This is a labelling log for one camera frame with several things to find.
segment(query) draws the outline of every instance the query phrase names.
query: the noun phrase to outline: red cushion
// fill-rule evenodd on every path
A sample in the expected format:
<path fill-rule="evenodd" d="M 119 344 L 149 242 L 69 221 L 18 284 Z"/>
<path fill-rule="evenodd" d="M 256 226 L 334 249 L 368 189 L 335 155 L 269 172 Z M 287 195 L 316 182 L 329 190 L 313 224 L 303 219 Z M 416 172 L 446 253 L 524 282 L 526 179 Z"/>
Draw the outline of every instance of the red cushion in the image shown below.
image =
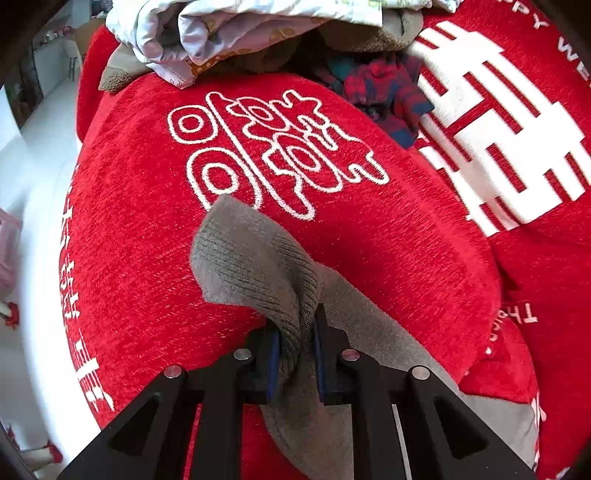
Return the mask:
<path fill-rule="evenodd" d="M 109 57 L 118 45 L 119 42 L 104 25 L 94 32 L 88 45 L 88 51 L 80 71 L 76 99 L 76 135 L 81 141 L 84 141 L 100 100 L 105 95 L 98 90 L 100 77 L 103 75 Z"/>
<path fill-rule="evenodd" d="M 262 120 L 247 128 L 255 118 L 247 111 Z M 304 142 L 306 125 L 313 135 Z M 289 135 L 276 137 L 278 145 L 309 171 L 310 183 L 295 190 L 297 163 L 271 155 L 282 169 L 275 175 L 261 160 L 282 130 Z M 317 170 L 310 153 L 335 167 L 323 160 L 319 171 L 306 170 L 302 165 Z M 205 303 L 191 274 L 191 240 L 216 197 L 208 179 L 210 190 L 239 183 L 237 198 L 260 202 L 315 260 L 398 319 L 456 381 L 483 357 L 501 302 L 495 263 L 423 157 L 402 150 L 340 97 L 295 76 L 223 79 L 180 91 L 147 75 L 103 99 L 64 221 L 67 336 L 76 368 L 94 368 L 81 384 L 101 426 L 168 364 L 209 365 L 261 324 L 247 309 Z M 339 182 L 340 191 L 332 191 Z M 523 345 L 519 335 L 517 342 Z M 525 381 L 509 396 L 529 402 L 536 386 L 524 351 Z M 492 382 L 504 396 L 503 376 Z M 255 408 L 244 437 L 245 479 L 301 476 Z"/>
<path fill-rule="evenodd" d="M 436 110 L 417 148 L 489 236 L 499 319 L 524 335 L 540 385 L 533 406 L 547 413 L 538 475 L 555 478 L 591 438 L 589 74 L 528 0 L 466 0 L 425 27 L 411 52 L 426 59 L 420 85 Z M 490 347 L 491 360 L 509 355 Z"/>

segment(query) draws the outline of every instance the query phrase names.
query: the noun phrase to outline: gray sock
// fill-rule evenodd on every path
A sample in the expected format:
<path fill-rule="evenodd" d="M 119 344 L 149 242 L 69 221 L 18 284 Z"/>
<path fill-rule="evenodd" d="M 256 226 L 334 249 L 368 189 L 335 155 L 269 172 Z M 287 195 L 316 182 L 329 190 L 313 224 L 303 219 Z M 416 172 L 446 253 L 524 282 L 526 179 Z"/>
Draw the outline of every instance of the gray sock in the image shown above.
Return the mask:
<path fill-rule="evenodd" d="M 117 93 L 136 78 L 151 71 L 136 58 L 133 49 L 129 45 L 121 44 L 109 57 L 107 66 L 100 77 L 99 90 Z"/>
<path fill-rule="evenodd" d="M 335 270 L 314 262 L 279 224 L 224 195 L 213 204 L 193 241 L 191 268 L 206 301 L 248 306 L 282 335 L 281 393 L 261 406 L 280 451 L 312 480 L 353 479 L 350 408 L 318 399 L 311 336 L 319 302 L 328 322 L 353 348 L 391 368 L 429 367 L 528 465 L 538 432 L 529 405 L 464 395 L 402 326 Z"/>

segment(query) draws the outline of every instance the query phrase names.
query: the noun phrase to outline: red fabric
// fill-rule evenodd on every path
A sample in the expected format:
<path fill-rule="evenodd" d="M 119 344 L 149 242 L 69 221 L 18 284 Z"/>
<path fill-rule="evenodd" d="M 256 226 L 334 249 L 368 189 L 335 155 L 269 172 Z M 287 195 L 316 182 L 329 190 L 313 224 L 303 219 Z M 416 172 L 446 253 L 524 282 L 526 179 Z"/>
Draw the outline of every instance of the red fabric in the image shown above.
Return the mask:
<path fill-rule="evenodd" d="M 282 98 L 289 89 L 302 98 Z M 224 97 L 213 94 L 208 105 L 211 90 Z M 245 97 L 242 107 L 224 99 L 239 97 Z M 257 98 L 282 99 L 293 106 L 275 103 L 271 120 L 260 110 L 270 107 Z M 332 122 L 324 133 L 320 126 L 326 119 L 315 113 L 319 107 L 314 98 Z M 211 118 L 198 107 L 205 105 Z M 214 111 L 219 115 L 217 137 L 204 141 L 215 133 Z M 247 129 L 247 111 L 267 118 L 268 126 Z M 299 162 L 308 165 L 311 159 L 302 147 L 322 153 L 352 179 L 344 181 L 342 191 L 325 193 L 318 188 L 334 187 L 335 174 L 326 165 L 306 170 L 317 188 L 303 184 L 301 191 L 313 209 L 294 194 L 293 167 L 271 154 L 269 160 L 284 169 L 277 176 L 261 160 L 272 134 L 285 129 L 279 114 L 319 135 L 304 144 L 292 125 L 292 136 L 277 137 L 286 151 L 294 148 Z M 200 126 L 196 115 L 202 117 L 201 130 L 191 132 Z M 339 134 L 341 128 L 355 138 Z M 322 140 L 327 138 L 335 143 Z M 256 189 L 237 163 L 244 154 L 255 159 L 296 216 L 313 216 L 295 218 L 259 182 L 261 210 L 288 229 L 315 260 L 337 269 L 398 319 L 456 381 L 477 366 L 501 305 L 498 273 L 486 239 L 465 222 L 464 207 L 423 157 L 406 153 L 334 93 L 295 76 L 218 79 L 180 91 L 148 75 L 103 99 L 64 216 L 61 284 L 67 336 L 76 368 L 92 358 L 99 365 L 81 385 L 92 393 L 87 398 L 102 427 L 168 364 L 188 369 L 209 365 L 261 324 L 248 309 L 205 303 L 189 268 L 190 245 L 206 214 L 204 205 L 216 197 L 205 191 L 203 167 L 218 164 L 209 174 L 220 189 L 231 186 L 232 179 L 219 163 L 232 168 L 240 184 L 234 195 L 253 204 Z M 362 167 L 378 182 L 384 178 L 370 164 L 372 158 L 387 172 L 387 183 L 354 180 Z M 191 174 L 202 200 L 188 180 Z M 523 346 L 518 332 L 506 338 L 511 341 Z M 527 349 L 521 352 L 514 365 L 521 376 L 511 378 L 510 388 L 504 388 L 504 373 L 481 378 L 480 386 L 529 403 L 537 389 Z M 516 381 L 519 389 L 514 388 Z M 243 436 L 245 479 L 301 478 L 278 453 L 258 409 L 248 409 Z"/>
<path fill-rule="evenodd" d="M 422 64 L 419 59 L 392 54 L 367 63 L 331 51 L 311 62 L 318 62 L 312 72 L 322 84 L 359 108 L 398 145 L 413 146 L 421 115 L 433 110 L 417 86 Z"/>
<path fill-rule="evenodd" d="M 47 444 L 44 448 L 49 448 L 49 452 L 51 453 L 51 457 L 53 458 L 53 463 L 62 463 L 64 460 L 64 456 L 61 454 L 59 449 L 53 444 L 51 440 L 47 440 Z"/>
<path fill-rule="evenodd" d="M 455 15 L 435 11 L 426 15 L 426 28 L 431 27 L 445 37 L 454 38 L 444 29 L 442 21 L 452 22 L 469 32 L 479 32 L 500 46 L 502 55 L 525 74 L 551 103 L 560 102 L 584 135 L 580 146 L 587 153 L 591 151 L 591 85 L 587 71 L 568 39 L 563 38 L 530 1 L 470 0 L 464 2 Z M 456 50 L 456 55 L 465 61 L 474 53 Z M 485 66 L 512 90 L 534 116 L 539 116 L 540 112 L 513 82 L 504 78 L 503 73 L 495 71 L 490 62 Z M 515 112 L 503 108 L 498 98 L 477 80 L 474 72 L 470 71 L 464 78 L 482 95 L 483 101 L 449 127 L 438 123 L 445 137 L 468 158 L 472 158 L 473 154 L 461 144 L 458 133 L 487 112 L 496 112 L 513 135 L 521 132 Z M 438 94 L 445 93 L 446 88 L 433 72 L 425 69 L 424 75 Z M 552 148 L 575 129 L 566 129 L 563 120 L 557 119 L 553 130 L 555 132 L 538 137 L 535 131 L 530 131 L 533 135 L 528 150 L 535 148 L 536 144 Z M 417 147 L 421 151 L 426 146 L 435 148 L 451 169 L 457 171 L 454 160 L 443 151 L 441 142 L 429 135 L 427 140 L 429 142 L 420 141 Z M 518 192 L 532 186 L 535 178 L 517 175 L 497 145 L 492 145 L 488 151 Z M 591 360 L 587 346 L 591 335 L 591 194 L 589 179 L 571 154 L 566 155 L 566 161 L 584 189 L 584 193 L 577 198 L 568 195 L 565 182 L 561 184 L 556 173 L 550 170 L 544 176 L 561 203 L 531 222 L 521 221 L 518 218 L 519 209 L 498 197 L 496 201 L 500 208 L 518 225 L 506 230 L 489 206 L 483 206 L 483 211 L 499 230 L 489 237 L 489 242 L 504 286 L 501 314 L 504 326 L 501 332 L 507 335 L 506 326 L 511 325 L 512 330 L 517 327 L 527 341 L 540 386 L 541 408 L 547 414 L 540 433 L 541 457 L 537 473 L 541 479 L 554 478 L 571 465 L 591 438 L 591 387 L 588 382 Z M 443 175 L 450 184 L 449 175 Z M 502 344 L 491 343 L 491 346 L 491 360 L 513 354 L 512 348 L 506 349 Z M 485 375 L 481 369 L 495 369 L 495 366 L 484 362 L 478 368 L 479 373 Z M 467 378 L 461 388 L 471 391 L 471 385 Z"/>
<path fill-rule="evenodd" d="M 76 101 L 76 135 L 82 142 L 95 117 L 100 100 L 105 95 L 99 91 L 100 77 L 111 54 L 119 42 L 101 25 L 94 33 L 80 71 L 80 84 Z"/>
<path fill-rule="evenodd" d="M 16 330 L 17 326 L 20 325 L 20 315 L 18 314 L 18 305 L 13 302 L 8 303 L 10 308 L 10 317 L 4 320 L 4 325 L 10 327 L 12 330 Z"/>

